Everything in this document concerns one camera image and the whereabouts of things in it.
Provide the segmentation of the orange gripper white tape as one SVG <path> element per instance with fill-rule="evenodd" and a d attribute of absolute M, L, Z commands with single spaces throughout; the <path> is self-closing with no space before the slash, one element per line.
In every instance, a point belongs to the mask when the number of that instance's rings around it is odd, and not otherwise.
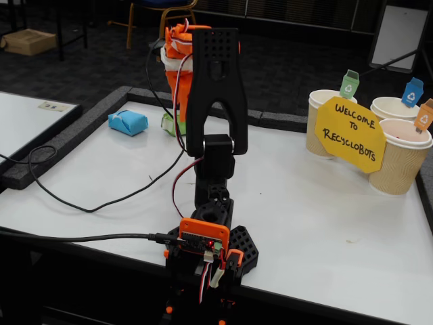
<path fill-rule="evenodd" d="M 166 72 L 177 72 L 186 56 L 192 54 L 192 33 L 186 25 L 165 28 L 165 44 L 161 49 L 161 60 Z M 173 104 L 179 106 L 180 121 L 186 121 L 187 103 L 191 90 L 191 73 L 170 74 Z"/>

